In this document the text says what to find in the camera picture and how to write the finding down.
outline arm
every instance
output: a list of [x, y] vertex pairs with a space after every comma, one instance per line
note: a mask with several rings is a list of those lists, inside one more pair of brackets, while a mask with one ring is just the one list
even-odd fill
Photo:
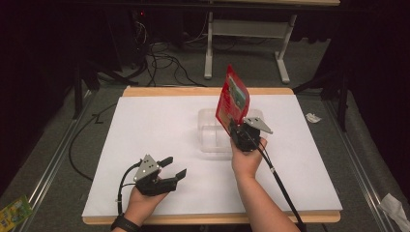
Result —
[[[141, 227], [144, 220], [154, 213], [155, 208], [168, 194], [169, 192], [156, 196], [145, 196], [137, 188], [132, 188], [130, 202], [124, 213], [124, 218]], [[118, 227], [112, 231], [124, 232], [123, 229]]]
[[[267, 141], [261, 138], [261, 143], [266, 146]], [[256, 181], [256, 170], [262, 161], [259, 152], [254, 150], [244, 154], [235, 146], [232, 140], [231, 146], [232, 168], [252, 231], [299, 231], [292, 220]]]

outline small white object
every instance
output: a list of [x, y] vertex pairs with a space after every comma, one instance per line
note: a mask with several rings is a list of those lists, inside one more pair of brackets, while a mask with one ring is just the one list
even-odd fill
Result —
[[322, 118], [319, 118], [312, 113], [309, 113], [306, 116], [307, 116], [307, 120], [310, 121], [311, 123], [318, 123], [322, 120]]
[[400, 201], [388, 193], [377, 207], [386, 212], [397, 223], [402, 232], [410, 231], [410, 221], [407, 220]]

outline metal rail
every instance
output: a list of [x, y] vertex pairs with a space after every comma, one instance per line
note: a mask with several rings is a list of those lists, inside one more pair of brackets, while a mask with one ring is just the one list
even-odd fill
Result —
[[73, 136], [76, 133], [81, 118], [84, 116], [84, 112], [86, 111], [94, 97], [95, 94], [93, 94], [91, 91], [86, 92], [84, 96], [85, 106], [82, 108], [82, 111], [79, 113], [77, 119], [73, 119], [70, 123], [66, 133], [63, 136], [63, 139], [57, 147], [57, 150], [55, 151], [50, 163], [48, 164], [48, 167], [46, 168], [42, 178], [40, 179], [39, 183], [37, 184], [36, 188], [34, 189], [32, 195], [29, 198], [30, 205], [33, 209], [33, 214], [23, 223], [17, 226], [13, 230], [13, 232], [29, 231], [31, 222], [33, 221], [37, 211], [42, 205], [45, 195], [47, 194], [54, 180], [54, 177], [56, 176], [61, 164], [63, 163], [64, 158], [67, 156], [67, 148], [73, 140]]
[[350, 160], [350, 164], [352, 165], [353, 173], [356, 176], [356, 179], [359, 183], [360, 188], [362, 189], [368, 207], [370, 208], [373, 217], [380, 228], [380, 231], [394, 232], [395, 229], [393, 228], [392, 221], [389, 219], [385, 212], [377, 208], [377, 205], [379, 205], [381, 202], [380, 197], [374, 186], [371, 184], [371, 181], [368, 178], [364, 167], [362, 166], [360, 158], [358, 154], [355, 152], [352, 143], [350, 142], [347, 132], [343, 131], [339, 126], [335, 107], [332, 105], [331, 101], [323, 102], [325, 108], [331, 115], [332, 121], [335, 124], [337, 131], [340, 135], [340, 138], [347, 150], [347, 155]]

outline white paper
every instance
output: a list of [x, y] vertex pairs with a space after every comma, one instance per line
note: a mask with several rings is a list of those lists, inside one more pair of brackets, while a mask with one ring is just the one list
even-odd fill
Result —
[[319, 118], [312, 113], [309, 113], [306, 116], [307, 116], [307, 120], [310, 121], [311, 123], [318, 123], [322, 120], [322, 118]]
[[[215, 108], [219, 96], [124, 97], [118, 102], [83, 216], [116, 216], [118, 187], [125, 171], [146, 154], [155, 160], [173, 157], [161, 171], [187, 176], [157, 207], [154, 215], [225, 214], [245, 211], [229, 159], [203, 153], [197, 136], [200, 109]], [[340, 211], [337, 194], [295, 96], [251, 96], [250, 106], [263, 112], [274, 131], [267, 151], [296, 209]], [[126, 183], [132, 182], [131, 172]], [[257, 179], [284, 211], [290, 211], [274, 176], [262, 163]], [[131, 187], [123, 188], [123, 206]]]
[[410, 231], [410, 222], [407, 220], [401, 202], [388, 193], [378, 207], [386, 212], [389, 217], [397, 223], [402, 232]]

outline wooden table edge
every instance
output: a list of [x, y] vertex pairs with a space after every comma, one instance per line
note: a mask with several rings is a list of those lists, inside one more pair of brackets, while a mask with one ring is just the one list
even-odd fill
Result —
[[[220, 87], [127, 87], [123, 97], [214, 96]], [[289, 88], [248, 88], [250, 95], [293, 95]]]
[[[291, 212], [286, 213], [289, 218], [297, 222]], [[340, 221], [339, 211], [299, 212], [304, 223], [335, 223]], [[83, 221], [90, 225], [111, 224], [116, 217], [83, 217]], [[151, 216], [145, 220], [146, 225], [181, 225], [181, 224], [247, 224], [246, 214], [211, 214], [211, 215], [179, 215], [179, 216]]]

